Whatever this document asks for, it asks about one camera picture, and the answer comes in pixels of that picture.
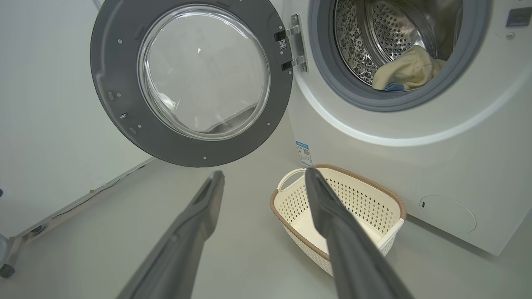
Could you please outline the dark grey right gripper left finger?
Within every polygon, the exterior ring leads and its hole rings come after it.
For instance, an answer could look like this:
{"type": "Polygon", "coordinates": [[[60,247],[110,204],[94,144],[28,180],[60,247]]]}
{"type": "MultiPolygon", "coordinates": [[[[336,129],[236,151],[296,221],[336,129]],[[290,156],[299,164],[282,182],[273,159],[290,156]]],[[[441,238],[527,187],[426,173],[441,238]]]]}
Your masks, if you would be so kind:
{"type": "Polygon", "coordinates": [[[190,299],[205,242],[218,224],[225,176],[212,172],[122,291],[120,299],[190,299]]]}

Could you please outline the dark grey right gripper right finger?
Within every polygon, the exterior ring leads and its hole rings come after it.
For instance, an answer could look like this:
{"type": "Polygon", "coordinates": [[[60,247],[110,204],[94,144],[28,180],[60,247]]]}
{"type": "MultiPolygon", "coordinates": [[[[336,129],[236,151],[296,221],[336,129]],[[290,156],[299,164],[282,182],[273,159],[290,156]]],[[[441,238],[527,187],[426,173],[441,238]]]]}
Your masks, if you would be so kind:
{"type": "Polygon", "coordinates": [[[412,294],[316,168],[305,171],[314,227],[327,242],[340,299],[411,299],[412,294]]]}

